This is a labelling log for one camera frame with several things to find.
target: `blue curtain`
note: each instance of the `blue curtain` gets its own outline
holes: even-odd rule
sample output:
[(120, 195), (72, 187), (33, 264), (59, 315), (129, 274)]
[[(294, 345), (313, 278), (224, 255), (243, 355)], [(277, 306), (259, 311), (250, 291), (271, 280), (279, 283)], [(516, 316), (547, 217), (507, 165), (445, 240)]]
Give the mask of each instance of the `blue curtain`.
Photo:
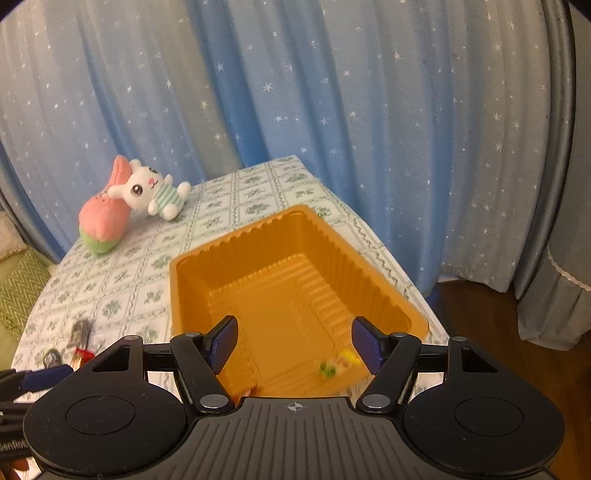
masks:
[(28, 0), (2, 143), (62, 249), (116, 154), (193, 184), (297, 154), (416, 285), (505, 290), (544, 166), (534, 0)]

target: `gray curtain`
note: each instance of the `gray curtain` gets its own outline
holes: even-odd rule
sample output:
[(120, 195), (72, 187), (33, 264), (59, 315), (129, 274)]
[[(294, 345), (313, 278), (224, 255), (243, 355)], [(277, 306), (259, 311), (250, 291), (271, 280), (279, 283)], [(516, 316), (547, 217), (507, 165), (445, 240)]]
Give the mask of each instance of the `gray curtain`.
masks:
[(562, 0), (543, 0), (550, 60), (548, 144), (540, 195), (513, 283), (520, 299), (533, 279), (554, 225), (564, 189), (574, 125), (574, 45), (569, 13)]
[(574, 134), (550, 239), (518, 306), (519, 335), (567, 350), (591, 329), (591, 24), (571, 9), (577, 65)]

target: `green object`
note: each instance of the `green object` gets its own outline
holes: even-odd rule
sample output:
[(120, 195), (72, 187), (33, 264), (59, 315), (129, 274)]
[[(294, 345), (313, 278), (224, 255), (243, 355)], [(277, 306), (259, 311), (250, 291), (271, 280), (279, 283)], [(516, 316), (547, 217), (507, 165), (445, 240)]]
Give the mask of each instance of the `green object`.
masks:
[(95, 255), (105, 254), (119, 243), (119, 240), (99, 242), (98, 240), (89, 237), (82, 228), (80, 228), (80, 237), (82, 238), (82, 242), (86, 245), (86, 248)]
[(327, 379), (336, 375), (336, 367), (334, 365), (328, 365), (326, 362), (320, 364), (320, 373)]
[(50, 275), (35, 251), (28, 248), (0, 283), (0, 322), (15, 338), (22, 335), (35, 302)]

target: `pink plush toy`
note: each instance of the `pink plush toy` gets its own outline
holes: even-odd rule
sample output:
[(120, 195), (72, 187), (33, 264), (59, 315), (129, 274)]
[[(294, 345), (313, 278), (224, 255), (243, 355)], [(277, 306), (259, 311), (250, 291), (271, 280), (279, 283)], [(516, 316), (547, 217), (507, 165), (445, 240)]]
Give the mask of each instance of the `pink plush toy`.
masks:
[(129, 161), (123, 155), (117, 155), (105, 188), (88, 200), (80, 210), (80, 236), (88, 250), (95, 254), (100, 255), (111, 250), (125, 233), (130, 208), (124, 200), (109, 197), (107, 191), (114, 185), (124, 184), (129, 177)]

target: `blue handle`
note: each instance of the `blue handle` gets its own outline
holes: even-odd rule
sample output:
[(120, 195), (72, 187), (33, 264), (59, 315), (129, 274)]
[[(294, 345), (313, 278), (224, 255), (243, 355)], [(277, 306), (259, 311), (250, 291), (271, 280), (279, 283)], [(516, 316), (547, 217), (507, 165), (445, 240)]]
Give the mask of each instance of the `blue handle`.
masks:
[(70, 365), (46, 368), (25, 374), (21, 381), (23, 392), (39, 392), (55, 387), (70, 374), (74, 373)]

